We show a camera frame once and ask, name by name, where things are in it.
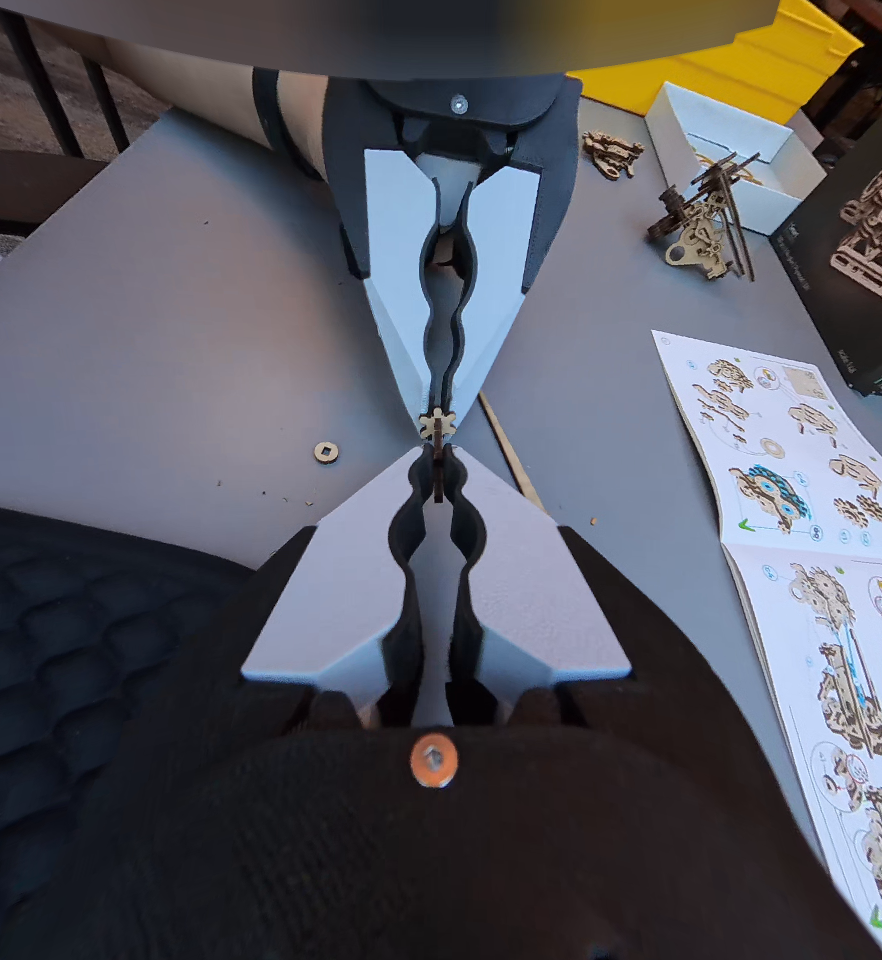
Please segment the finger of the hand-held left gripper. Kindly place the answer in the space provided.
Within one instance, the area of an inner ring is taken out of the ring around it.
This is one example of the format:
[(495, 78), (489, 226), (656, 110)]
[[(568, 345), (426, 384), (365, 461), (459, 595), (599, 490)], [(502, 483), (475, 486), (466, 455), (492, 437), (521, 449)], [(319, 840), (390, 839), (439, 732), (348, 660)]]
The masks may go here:
[(401, 150), (365, 150), (364, 172), (370, 275), (363, 283), (404, 408), (417, 419), (432, 383), (423, 265), (438, 231), (438, 188)]
[(539, 186), (539, 174), (506, 166), (468, 197), (461, 225), (469, 270), (452, 321), (456, 350), (444, 386), (449, 412), (470, 409), (523, 304)]

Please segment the illustrated instruction booklet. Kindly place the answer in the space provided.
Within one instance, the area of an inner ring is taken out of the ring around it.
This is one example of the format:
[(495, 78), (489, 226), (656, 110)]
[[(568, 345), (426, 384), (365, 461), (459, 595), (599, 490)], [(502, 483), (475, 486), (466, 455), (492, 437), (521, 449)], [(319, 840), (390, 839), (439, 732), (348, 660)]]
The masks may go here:
[(652, 337), (827, 868), (882, 947), (882, 455), (816, 366)]

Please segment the small wooden gear assembly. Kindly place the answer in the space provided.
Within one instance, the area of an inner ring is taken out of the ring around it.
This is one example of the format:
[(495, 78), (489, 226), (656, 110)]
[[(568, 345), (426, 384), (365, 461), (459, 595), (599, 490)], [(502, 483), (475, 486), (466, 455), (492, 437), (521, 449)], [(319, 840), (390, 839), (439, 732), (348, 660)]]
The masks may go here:
[(623, 175), (628, 179), (635, 176), (635, 164), (645, 150), (639, 142), (630, 142), (600, 129), (583, 131), (581, 141), (593, 166), (613, 183)]

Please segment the flat wooden stick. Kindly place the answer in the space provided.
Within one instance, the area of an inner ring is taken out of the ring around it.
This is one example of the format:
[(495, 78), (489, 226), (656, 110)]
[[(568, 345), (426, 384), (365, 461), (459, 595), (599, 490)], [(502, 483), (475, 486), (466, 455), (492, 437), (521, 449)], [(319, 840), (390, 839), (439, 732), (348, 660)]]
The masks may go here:
[(495, 436), (496, 443), (500, 449), (500, 452), (506, 462), (507, 468), (512, 475), (512, 478), (515, 482), (518, 491), (522, 496), (524, 496), (528, 501), (533, 503), (536, 507), (546, 513), (546, 509), (543, 506), (543, 501), (539, 497), (537, 491), (531, 479), (520, 462), (519, 456), (514, 449), (513, 445), (509, 441), (497, 415), (484, 392), (481, 390), (478, 394), (478, 402), (480, 407), (485, 415), (485, 418), (492, 429), (492, 432)]

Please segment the dark chair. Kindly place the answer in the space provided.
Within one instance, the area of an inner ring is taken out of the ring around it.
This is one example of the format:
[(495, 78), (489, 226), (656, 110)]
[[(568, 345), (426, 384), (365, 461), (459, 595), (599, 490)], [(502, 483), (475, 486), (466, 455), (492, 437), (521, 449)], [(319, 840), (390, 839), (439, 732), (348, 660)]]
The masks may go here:
[(31, 234), (130, 144), (105, 68), (0, 9), (0, 235)]

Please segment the black honeycomb cushion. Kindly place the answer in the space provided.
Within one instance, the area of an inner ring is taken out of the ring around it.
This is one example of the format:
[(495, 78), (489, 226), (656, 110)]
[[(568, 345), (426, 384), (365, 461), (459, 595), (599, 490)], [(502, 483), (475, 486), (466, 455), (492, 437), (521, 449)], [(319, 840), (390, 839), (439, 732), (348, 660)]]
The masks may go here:
[(56, 870), (171, 656), (253, 574), (0, 508), (0, 929)]

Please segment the wooden mechanical model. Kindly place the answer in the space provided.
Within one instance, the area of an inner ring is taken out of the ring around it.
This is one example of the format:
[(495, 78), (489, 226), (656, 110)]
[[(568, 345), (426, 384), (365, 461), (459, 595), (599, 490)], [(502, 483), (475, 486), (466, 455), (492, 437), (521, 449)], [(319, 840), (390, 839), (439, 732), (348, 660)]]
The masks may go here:
[(756, 152), (736, 163), (735, 154), (730, 153), (711, 161), (691, 181), (696, 189), (691, 198), (683, 197), (674, 185), (663, 192), (660, 201), (665, 215), (648, 228), (647, 240), (654, 243), (677, 235), (664, 252), (668, 265), (700, 267), (708, 281), (719, 280), (730, 272), (750, 282), (755, 280), (733, 188), (759, 157)]

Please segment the person's left forearm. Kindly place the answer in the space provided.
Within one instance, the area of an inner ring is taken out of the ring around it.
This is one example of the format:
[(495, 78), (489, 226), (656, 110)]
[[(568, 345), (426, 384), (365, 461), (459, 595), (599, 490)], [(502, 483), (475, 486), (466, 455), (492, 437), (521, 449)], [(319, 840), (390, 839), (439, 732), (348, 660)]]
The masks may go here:
[(269, 148), (257, 119), (253, 66), (105, 40), (111, 69), (157, 99)]

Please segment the black model kit box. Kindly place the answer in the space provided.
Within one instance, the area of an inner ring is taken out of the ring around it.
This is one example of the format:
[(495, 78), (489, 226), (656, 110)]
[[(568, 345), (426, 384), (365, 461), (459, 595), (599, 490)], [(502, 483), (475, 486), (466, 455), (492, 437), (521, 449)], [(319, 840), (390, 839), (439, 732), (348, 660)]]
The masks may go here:
[(882, 117), (771, 244), (846, 383), (882, 396)]

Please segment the white cardboard box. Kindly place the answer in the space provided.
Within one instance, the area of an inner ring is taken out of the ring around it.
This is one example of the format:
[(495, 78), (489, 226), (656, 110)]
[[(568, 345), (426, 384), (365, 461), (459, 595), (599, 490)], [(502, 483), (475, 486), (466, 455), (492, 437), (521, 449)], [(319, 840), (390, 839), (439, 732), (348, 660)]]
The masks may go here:
[(827, 176), (787, 126), (666, 82), (645, 116), (666, 183), (685, 198), (711, 162), (728, 154), (743, 162), (747, 177), (733, 186), (742, 227), (770, 235)]

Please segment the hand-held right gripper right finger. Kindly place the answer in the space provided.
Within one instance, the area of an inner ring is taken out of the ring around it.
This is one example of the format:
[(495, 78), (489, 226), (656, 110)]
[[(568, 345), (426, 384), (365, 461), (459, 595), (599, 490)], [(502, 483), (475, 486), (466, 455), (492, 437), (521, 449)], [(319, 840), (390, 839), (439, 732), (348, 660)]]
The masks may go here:
[(632, 670), (560, 528), (470, 454), (448, 448), (450, 538), (462, 569), (449, 645), (451, 682), (496, 701)]

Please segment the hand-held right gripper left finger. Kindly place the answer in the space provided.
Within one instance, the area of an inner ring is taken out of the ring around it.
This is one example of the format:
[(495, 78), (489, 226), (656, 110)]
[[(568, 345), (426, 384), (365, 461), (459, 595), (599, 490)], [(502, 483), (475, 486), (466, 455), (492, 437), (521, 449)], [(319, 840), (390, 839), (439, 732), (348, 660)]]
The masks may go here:
[(355, 707), (387, 691), (381, 642), (405, 590), (389, 526), (411, 497), (420, 454), (409, 450), (318, 523), (243, 663), (246, 680), (341, 691)]

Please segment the yellow plastic bin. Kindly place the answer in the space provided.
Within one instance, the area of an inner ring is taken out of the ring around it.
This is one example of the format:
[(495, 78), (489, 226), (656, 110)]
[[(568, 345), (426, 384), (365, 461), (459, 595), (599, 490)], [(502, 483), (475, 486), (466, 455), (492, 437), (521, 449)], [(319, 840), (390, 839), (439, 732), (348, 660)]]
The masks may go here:
[(668, 82), (784, 125), (862, 45), (814, 4), (782, 1), (772, 25), (730, 44), (569, 75), (585, 97), (633, 114)]

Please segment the black wristband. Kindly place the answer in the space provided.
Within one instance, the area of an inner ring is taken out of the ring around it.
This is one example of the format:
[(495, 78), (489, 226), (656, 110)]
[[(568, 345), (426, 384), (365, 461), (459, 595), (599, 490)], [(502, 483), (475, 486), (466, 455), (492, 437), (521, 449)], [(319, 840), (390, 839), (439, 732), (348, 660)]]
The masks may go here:
[(254, 67), (255, 111), (267, 146), (306, 176), (326, 181), (323, 112), (327, 76)]

